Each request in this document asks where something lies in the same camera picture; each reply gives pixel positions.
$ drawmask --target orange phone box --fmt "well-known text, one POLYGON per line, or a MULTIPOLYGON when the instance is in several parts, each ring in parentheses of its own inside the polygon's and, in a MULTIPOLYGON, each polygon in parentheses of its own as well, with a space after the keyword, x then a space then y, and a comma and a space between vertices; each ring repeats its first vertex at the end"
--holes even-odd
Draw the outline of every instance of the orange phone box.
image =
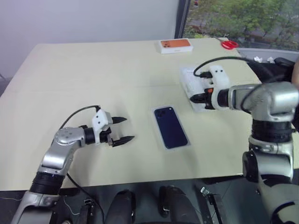
POLYGON ((162 40, 159 41, 161 54, 173 54, 180 52, 189 52, 193 50, 193 46, 189 42, 188 38, 162 40))

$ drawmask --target white wall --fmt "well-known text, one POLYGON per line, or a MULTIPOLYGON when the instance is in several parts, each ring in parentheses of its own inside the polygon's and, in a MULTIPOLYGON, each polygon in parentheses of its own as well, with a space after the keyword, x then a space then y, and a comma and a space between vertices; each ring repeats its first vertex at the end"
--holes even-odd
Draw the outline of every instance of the white wall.
POLYGON ((174 37, 178 0, 0 0, 0 73, 12 77, 38 43, 174 37))

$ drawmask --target white box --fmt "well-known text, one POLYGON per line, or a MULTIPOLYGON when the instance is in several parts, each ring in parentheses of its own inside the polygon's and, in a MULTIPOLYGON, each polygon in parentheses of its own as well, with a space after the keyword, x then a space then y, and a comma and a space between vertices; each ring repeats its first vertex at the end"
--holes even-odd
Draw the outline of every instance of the white box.
POLYGON ((183 89, 192 105, 195 112, 211 111, 207 110, 206 104, 195 104, 191 102, 190 97, 195 94, 205 93, 205 89, 213 88, 211 103, 216 110, 228 110, 228 107, 221 107, 218 105, 218 93, 220 90, 228 89, 231 87, 230 80, 225 70, 219 65, 212 65, 209 67, 209 72, 212 78, 200 78, 193 75, 195 68, 183 67, 180 68, 180 82, 183 89))
POLYGON ((161 40, 159 41, 161 54, 173 54, 181 52, 190 52, 193 50, 188 38, 161 40))

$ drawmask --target green foliage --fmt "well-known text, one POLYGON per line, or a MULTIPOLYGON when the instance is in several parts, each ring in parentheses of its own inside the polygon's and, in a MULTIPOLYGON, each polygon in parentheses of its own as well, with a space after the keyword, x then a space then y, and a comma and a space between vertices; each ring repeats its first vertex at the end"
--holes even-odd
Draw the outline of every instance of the green foliage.
POLYGON ((183 38, 194 38, 195 34, 196 31, 192 28, 192 26, 185 26, 183 38))
POLYGON ((195 34, 194 38, 206 38, 206 36, 202 34, 195 34))
POLYGON ((264 42, 287 49, 298 49, 299 1, 298 0, 199 0, 198 7, 191 1, 186 34, 194 38, 197 30, 211 36, 229 34, 230 39, 245 38, 250 47, 252 32, 260 33, 264 42))

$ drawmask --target table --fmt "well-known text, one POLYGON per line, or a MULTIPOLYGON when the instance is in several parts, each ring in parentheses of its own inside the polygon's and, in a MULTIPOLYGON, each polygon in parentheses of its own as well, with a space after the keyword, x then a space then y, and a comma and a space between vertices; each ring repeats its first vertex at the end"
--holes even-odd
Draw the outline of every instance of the table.
MULTIPOLYGON (((179 83, 179 68, 219 56, 238 56, 216 39, 194 39, 193 52, 161 55, 156 41, 40 44, 0 98, 0 190, 29 189, 38 165, 63 121, 99 104, 128 118, 115 137, 135 135, 119 147, 89 145, 75 153, 69 173, 82 186, 205 178, 242 173, 251 117, 240 111, 194 113, 179 83), (190 145, 165 151, 152 108, 173 105, 190 145)), ((245 62, 222 65, 232 84, 257 83, 245 62)), ((90 125, 94 110, 68 126, 90 125)), ((299 136, 294 167, 299 167, 299 136)), ((66 178, 63 187, 73 187, 66 178)))

